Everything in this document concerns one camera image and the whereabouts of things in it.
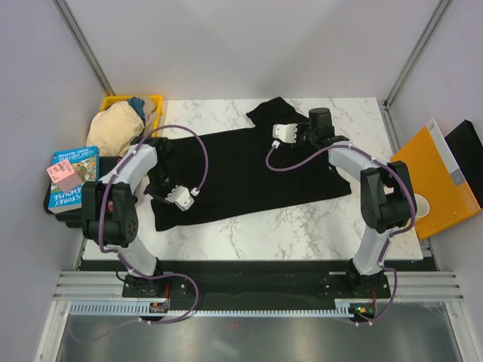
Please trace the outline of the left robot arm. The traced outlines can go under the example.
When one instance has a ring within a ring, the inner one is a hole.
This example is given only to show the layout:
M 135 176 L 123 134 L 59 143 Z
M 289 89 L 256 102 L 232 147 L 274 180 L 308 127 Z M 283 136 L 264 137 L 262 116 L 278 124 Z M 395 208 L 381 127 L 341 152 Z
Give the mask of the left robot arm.
M 134 139 L 128 153 L 108 174 L 82 186 L 82 232 L 97 243 L 101 253 L 117 256 L 129 273 L 141 277 L 143 292 L 159 296 L 166 280 L 158 258 L 138 236 L 134 192 L 147 175 L 151 180 L 144 192 L 165 200 L 174 182 L 162 160 L 172 154 L 172 145 L 164 137 L 140 141 L 140 137 Z

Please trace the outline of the black t shirt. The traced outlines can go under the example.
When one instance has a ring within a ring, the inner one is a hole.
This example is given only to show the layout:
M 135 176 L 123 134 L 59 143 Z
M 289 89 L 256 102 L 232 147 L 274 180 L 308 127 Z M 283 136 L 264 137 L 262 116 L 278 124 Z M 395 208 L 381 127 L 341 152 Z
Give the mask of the black t shirt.
M 194 137 L 170 140 L 170 151 L 157 167 L 166 169 L 177 185 L 202 189 L 187 211 L 153 198 L 157 231 L 350 194 L 349 183 L 329 165 L 327 154 L 296 170 L 276 173 L 269 169 L 292 166 L 317 150 L 310 144 L 282 145 L 272 155 L 268 153 L 274 124 L 309 122 L 281 97 L 261 103 L 247 117 L 252 128 L 202 136 L 205 152 Z

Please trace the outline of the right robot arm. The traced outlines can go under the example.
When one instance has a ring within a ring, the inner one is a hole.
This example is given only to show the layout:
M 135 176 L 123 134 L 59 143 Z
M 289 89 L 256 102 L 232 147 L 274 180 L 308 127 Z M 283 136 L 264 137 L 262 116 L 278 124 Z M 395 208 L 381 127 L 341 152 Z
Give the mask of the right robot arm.
M 354 273 L 346 277 L 347 291 L 364 296 L 373 287 L 371 275 L 383 270 L 394 235 L 414 224 L 417 205 L 408 166 L 403 161 L 380 161 L 335 134 L 328 108 L 309 110 L 307 124 L 297 127 L 297 140 L 328 151 L 328 162 L 359 181 L 360 210 L 366 228 L 352 258 Z

